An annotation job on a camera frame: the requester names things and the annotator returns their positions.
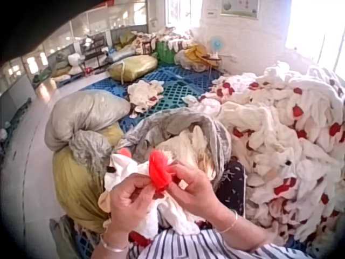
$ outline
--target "woman's left hand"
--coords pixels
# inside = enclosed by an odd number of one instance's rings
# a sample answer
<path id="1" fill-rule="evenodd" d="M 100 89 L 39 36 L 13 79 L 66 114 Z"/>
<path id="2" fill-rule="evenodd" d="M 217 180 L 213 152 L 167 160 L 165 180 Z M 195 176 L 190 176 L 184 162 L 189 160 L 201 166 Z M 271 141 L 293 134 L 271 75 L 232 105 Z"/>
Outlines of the woman's left hand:
<path id="1" fill-rule="evenodd" d="M 132 174 L 110 192 L 113 231 L 128 234 L 147 214 L 155 195 L 151 179 Z"/>

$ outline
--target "wrist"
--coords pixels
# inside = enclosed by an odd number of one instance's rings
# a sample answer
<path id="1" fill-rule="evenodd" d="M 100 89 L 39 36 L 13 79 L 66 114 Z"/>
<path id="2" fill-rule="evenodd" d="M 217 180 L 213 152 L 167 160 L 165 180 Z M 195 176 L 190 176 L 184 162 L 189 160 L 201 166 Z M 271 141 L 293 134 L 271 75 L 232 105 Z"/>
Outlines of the wrist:
<path id="1" fill-rule="evenodd" d="M 129 232 L 118 229 L 115 225 L 110 224 L 104 233 L 103 240 L 110 247 L 124 249 L 129 245 Z"/>
<path id="2" fill-rule="evenodd" d="M 219 202 L 208 221 L 219 231 L 228 228 L 236 220 L 235 214 Z"/>

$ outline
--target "yellow sack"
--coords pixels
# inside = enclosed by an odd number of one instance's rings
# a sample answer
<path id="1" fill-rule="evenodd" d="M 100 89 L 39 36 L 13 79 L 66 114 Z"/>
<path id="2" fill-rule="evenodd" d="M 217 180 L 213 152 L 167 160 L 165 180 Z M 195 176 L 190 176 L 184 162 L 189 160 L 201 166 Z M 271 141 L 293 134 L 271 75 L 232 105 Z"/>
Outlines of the yellow sack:
<path id="1" fill-rule="evenodd" d="M 158 61 L 149 55 L 133 56 L 116 62 L 108 68 L 110 76 L 122 82 L 132 82 L 135 79 L 155 70 Z"/>
<path id="2" fill-rule="evenodd" d="M 123 132 L 119 124 L 100 131 L 112 146 L 115 146 Z M 57 199 L 76 223 L 86 229 L 103 233 L 103 222 L 108 214 L 98 207 L 98 198 L 103 193 L 104 175 L 95 177 L 83 165 L 78 164 L 67 146 L 53 156 L 53 176 Z"/>
<path id="3" fill-rule="evenodd" d="M 203 63 L 205 65 L 218 66 L 216 61 L 203 58 L 208 54 L 207 49 L 203 45 L 195 45 L 185 51 L 185 56 L 193 62 Z"/>

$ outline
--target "framed picture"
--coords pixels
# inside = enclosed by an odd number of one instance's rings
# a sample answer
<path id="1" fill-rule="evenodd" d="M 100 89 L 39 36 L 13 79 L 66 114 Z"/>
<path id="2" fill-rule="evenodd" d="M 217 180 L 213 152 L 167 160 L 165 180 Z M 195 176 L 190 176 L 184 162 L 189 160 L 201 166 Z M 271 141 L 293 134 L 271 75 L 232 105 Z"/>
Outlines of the framed picture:
<path id="1" fill-rule="evenodd" d="M 220 15 L 258 19 L 260 0 L 222 0 Z"/>

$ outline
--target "striped shirt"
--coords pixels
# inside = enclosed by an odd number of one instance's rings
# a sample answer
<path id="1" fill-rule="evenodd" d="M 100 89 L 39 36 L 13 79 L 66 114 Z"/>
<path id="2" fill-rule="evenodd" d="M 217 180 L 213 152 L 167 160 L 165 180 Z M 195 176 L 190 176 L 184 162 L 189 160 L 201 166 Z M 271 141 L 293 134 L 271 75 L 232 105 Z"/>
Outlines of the striped shirt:
<path id="1" fill-rule="evenodd" d="M 295 249 L 266 244 L 253 253 L 246 253 L 228 247 L 222 236 L 214 229 L 201 230 L 198 235 L 179 235 L 172 229 L 157 235 L 152 244 L 143 248 L 135 244 L 129 246 L 127 259 L 303 259 L 311 258 Z"/>

